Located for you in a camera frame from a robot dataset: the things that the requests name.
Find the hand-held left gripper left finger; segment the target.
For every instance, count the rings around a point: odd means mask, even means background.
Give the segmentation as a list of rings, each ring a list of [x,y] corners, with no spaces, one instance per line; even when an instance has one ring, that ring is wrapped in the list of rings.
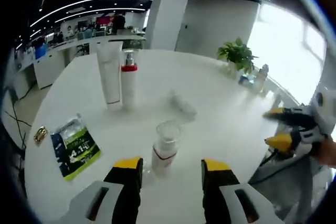
[[[74,197],[60,223],[136,223],[141,203],[143,158],[120,159],[103,181]]]

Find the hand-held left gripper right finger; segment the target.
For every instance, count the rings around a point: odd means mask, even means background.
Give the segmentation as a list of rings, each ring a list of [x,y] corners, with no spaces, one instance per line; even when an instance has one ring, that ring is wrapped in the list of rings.
[[[201,160],[206,223],[283,223],[272,203],[248,183],[240,183],[228,164]]]

